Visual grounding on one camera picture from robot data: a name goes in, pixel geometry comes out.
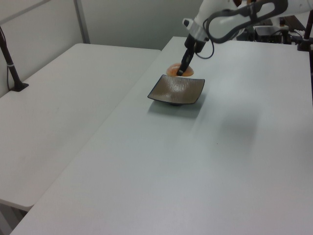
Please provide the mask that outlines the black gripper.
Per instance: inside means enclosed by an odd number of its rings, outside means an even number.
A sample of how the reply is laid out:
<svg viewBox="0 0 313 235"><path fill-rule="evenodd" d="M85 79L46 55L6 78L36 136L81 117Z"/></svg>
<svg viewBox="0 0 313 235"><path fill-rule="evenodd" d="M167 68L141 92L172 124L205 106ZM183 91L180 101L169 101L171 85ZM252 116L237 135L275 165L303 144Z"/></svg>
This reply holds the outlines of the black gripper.
<svg viewBox="0 0 313 235"><path fill-rule="evenodd" d="M206 41L197 40L191 34L187 36L186 41L184 43L186 47L186 52L181 60L181 65L176 75L182 76L186 72L187 68L190 66L194 54L200 53L203 50L205 44Z"/></svg>

